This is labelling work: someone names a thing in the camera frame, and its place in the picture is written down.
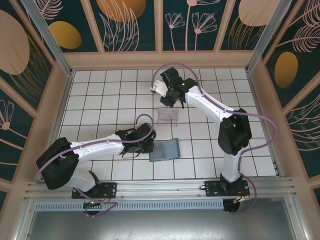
cable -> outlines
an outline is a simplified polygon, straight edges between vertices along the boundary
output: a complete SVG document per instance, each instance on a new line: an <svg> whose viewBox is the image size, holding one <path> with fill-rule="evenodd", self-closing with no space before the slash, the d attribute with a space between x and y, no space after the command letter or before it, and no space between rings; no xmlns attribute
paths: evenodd
<svg viewBox="0 0 320 240"><path fill-rule="evenodd" d="M75 147L72 147L72 148L69 148L67 150L64 150L58 154L56 154L55 156L53 156L49 161L47 161L40 169L39 171L35 174L35 177L34 177L34 182L36 184L46 184L46 182L41 182L41 181L38 181L38 178L40 176L40 174L42 173L42 171L49 165L51 164L54 160L56 160L57 158L61 157L62 155L66 154L66 153L69 153L71 151L74 151L74 150L78 150L78 149L81 149L81 148L85 148L85 147L88 147L88 146L92 146L92 145L96 145L96 144L102 144L102 143L109 143L109 142L114 142L114 143L123 143L123 144L134 144L134 143L138 143L138 142L141 142L143 140L145 140L149 135L152 134L153 130L154 130L154 127L155 127L155 122L154 122L154 119L148 115L148 114L140 114L136 120L135 120L135 124L138 124L138 120L140 117L142 116L146 116L148 118L151 119L151 129L150 131L147 133L147 135L141 137L140 139L137 139L137 140L131 140L131 141L126 141L126 140L118 140L118 139L104 139L104 140L97 140L97 141L93 141L93 142L88 142L88 143L85 143L85 144L82 144L82 145L79 145L79 146L75 146ZM101 203L101 204L106 204L106 203L109 203L109 204L113 204L110 208L108 208L107 210L103 211L103 213L99 214L102 215L102 214L105 214L107 212L109 212L112 208L114 208L118 203L117 202L104 202L104 201L101 201L101 200L98 200L98 199L93 199L89 196L87 196L85 193L83 193L80 189L78 188L75 188L75 190L77 190L81 195L83 195L86 199L89 199L95 203Z"/></svg>
<svg viewBox="0 0 320 240"><path fill-rule="evenodd" d="M198 76L196 75L196 73L187 65L183 64L183 63L180 63L180 62L168 62L164 65L162 65L161 67L159 67L155 73L153 74L152 76L152 80L151 80L151 88L154 87L154 81L155 81L155 77L156 77L156 74L161 70L163 69L164 67L167 67L167 66L171 66L171 65L179 65L179 66L182 66L182 67L185 67L186 69L188 69L195 77L196 79L196 82L197 82L197 86L199 88L199 91L200 93L202 94L202 96L204 96L210 103L212 103L213 105L215 105L216 107L218 107L219 109L223 110L224 112L226 113L229 113L229 114L235 114L235 115L243 115L243 116L251 116L251 117L256 117L256 118L260 118L260 119L263 119L263 120L266 120L268 121L274 128L274 135L273 137L268 141L266 142L265 144L262 144L260 146L255 146L255 147L251 147L251 148L248 148L248 149L244 149L243 151L241 151L240 153L240 156L239 156L239 161L238 161L238 166L237 166L237 170L238 172L245 178L247 179L252 187L253 187L253 191L254 191L254 199L253 199L253 203L252 205L243 210L243 211L240 211L240 212L234 212L234 214L240 214L240 213L244 213L244 212L248 212L250 209L252 209L252 207L256 204L256 200L257 200L257 189L256 189L256 186L254 185L254 183L251 181L251 179L249 179L246 175L244 175L242 172L241 172L241 161L242 161L242 158L243 158L243 155L248 152L248 151L251 151L251 150L256 150L256 149L260 149L260 148L264 148L268 145L270 145L277 137L278 135L278 128L276 126L276 124L269 118L265 117L265 116L261 116L261 115L258 115L258 114L253 114L253 113L247 113L247 112L234 112L234 111L230 111L228 109L225 109L224 107L220 106L219 104L215 103L213 100L211 100L211 98L209 98L206 94L204 94L203 92L203 89L201 88L201 84L200 84L200 81L199 81L199 78Z"/></svg>

white grid floor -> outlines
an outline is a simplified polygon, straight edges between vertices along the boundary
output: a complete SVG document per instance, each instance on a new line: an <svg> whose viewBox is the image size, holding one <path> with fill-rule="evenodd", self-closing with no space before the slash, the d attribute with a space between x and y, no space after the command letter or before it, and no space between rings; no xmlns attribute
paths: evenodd
<svg viewBox="0 0 320 240"><path fill-rule="evenodd" d="M193 69L202 87L225 105L248 113L257 113L244 69ZM77 71L62 120L59 137L70 142L89 141L134 127L140 114L153 116L157 123L160 95L150 91L156 70ZM178 69L182 78L193 78L188 70ZM179 103L178 125L155 126L155 140L179 139L181 158L149 162L149 155L107 156L81 165L92 170L101 181L203 179L219 177L223 152L218 145L218 127L192 106L182 109ZM141 118L141 123L151 122ZM266 142L258 118L249 117L252 139L250 146ZM275 164L267 147L246 153L242 172L250 177L275 176Z"/></svg>

metal plate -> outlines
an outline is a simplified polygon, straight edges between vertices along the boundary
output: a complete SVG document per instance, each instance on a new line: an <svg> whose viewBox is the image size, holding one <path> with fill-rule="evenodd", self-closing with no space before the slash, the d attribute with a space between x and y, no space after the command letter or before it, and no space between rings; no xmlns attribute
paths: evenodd
<svg viewBox="0 0 320 240"><path fill-rule="evenodd" d="M116 198L117 194L117 183L116 182L103 182L102 184L102 189L106 191L106 193L109 195L111 199ZM88 197L93 198L93 199L105 199L105 193L103 191L100 191L97 195L91 196L88 194ZM85 199L84 196L82 196L78 191L75 189L72 190L72 199Z"/></svg>
<svg viewBox="0 0 320 240"><path fill-rule="evenodd" d="M205 181L204 182L205 194L207 197L223 197L223 196L241 196L243 193L239 188L241 188L246 194L250 195L248 182L246 180L241 180L238 183L238 187L230 191L230 194L225 193L225 191L220 187L220 180L216 181Z"/></svg>

purple cable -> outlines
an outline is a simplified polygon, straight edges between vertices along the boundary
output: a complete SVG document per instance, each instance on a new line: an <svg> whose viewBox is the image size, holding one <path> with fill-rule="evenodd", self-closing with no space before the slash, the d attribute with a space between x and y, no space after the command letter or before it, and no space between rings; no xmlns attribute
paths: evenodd
<svg viewBox="0 0 320 240"><path fill-rule="evenodd" d="M252 205L247 208L246 210L243 210L243 211L239 211L239 212L233 212L234 214L240 214L240 213L244 213L244 212L248 212L250 209L253 208L253 206L256 204L256 200L257 200L257 189L256 189L256 186L254 185L254 183L252 182L251 179L249 179L249 177L247 177L246 175L244 175L242 172L241 172L241 161L242 161L242 158L243 158L243 155L244 153L246 152L249 152L251 150L256 150L256 149L261 149L261 148L264 148L268 145L270 145L277 137L278 135L278 128L276 126L276 124L269 118L265 117L265 116L261 116L261 115L258 115L258 114L253 114L253 113L246 113L246 112L234 112L234 111L230 111L228 109L225 109L223 106L220 106L219 104L215 103L213 100L211 100L207 95L204 94L203 92L203 89L201 88L201 85L200 85L200 81L199 81L199 78L198 76L196 75L196 73L187 65L183 64L183 63L180 63L180 62L168 62L164 65L162 65L161 67L159 67L155 73L153 74L152 76L152 81L151 81L151 87L153 88L154 87L154 81L155 81L155 77L156 77L156 74L163 68L167 67L167 66L171 66L171 65L179 65L179 66L182 66L182 67L185 67L186 69L188 69L195 77L196 79L196 82L197 82L197 86L200 90L200 93L202 94L202 96L204 96L210 103L212 103L213 105L215 105L216 107L218 107L219 109L225 111L226 113L229 113L229 114L235 114L235 115L243 115L243 116L251 116L251 117L256 117L256 118L260 118L260 119L263 119L263 120L266 120L268 121L274 128L274 135L273 137L268 141L266 142L265 144L262 144L260 146L255 146L255 147L251 147L251 148L248 148L248 149L245 149L243 150L241 153L240 153L240 156L239 156L239 161L238 161L238 166L237 166L237 170L238 172L244 177L246 178L252 185L253 187L253 191L254 191L254 199L253 199L253 203Z"/></svg>
<svg viewBox="0 0 320 240"><path fill-rule="evenodd" d="M141 141L145 140L145 139L152 133L152 131L154 130L155 122L154 122L154 119L153 119L150 115L148 115L148 114L140 114L140 115L136 118L135 124L138 124L138 120L139 120L139 118L142 117L142 116L146 116L146 117L148 117L148 118L151 119L152 125L151 125L151 129L150 129L150 131L148 132L147 135L141 137L140 139L132 140L132 141L125 141L125 140L118 140L118 139L97 140L97 141L88 142L88 143L86 143L86 144L82 144L82 145L75 146L75 147L69 148L69 149L67 149L67 150L64 150L64 151L56 154L55 156L53 156L49 161L47 161L47 162L39 169L39 171L35 174L34 182L35 182L36 184L45 184L46 182L38 181L38 178L39 178L40 174L42 173L42 171L43 171L49 164L51 164L54 160L56 160L58 157L66 154L66 153L69 153L69 152L71 152L71 151L78 150L78 149L80 149L80 148L85 148L85 147L92 146L92 145L96 145L96 144L108 143L108 142L123 143L123 144L134 144L134 143L138 143L138 142L141 142ZM109 207L107 210L103 211L103 213L100 213L100 214L98 213L98 214L96 214L95 216L97 216L97 215L100 216L100 215L102 215L102 214L105 214L105 213L109 212L112 208L114 208L114 207L118 204L117 202L110 202L110 201L105 202L105 201L102 201L102 200L93 199L93 198L87 196L86 194L84 194L80 189L77 189L77 188L75 188L75 189L76 189L81 195L83 195L85 198L87 198L87 199L89 199L89 200L91 200L91 201L93 201L93 202L101 203L101 204L113 204L113 205L112 205L111 207Z"/></svg>

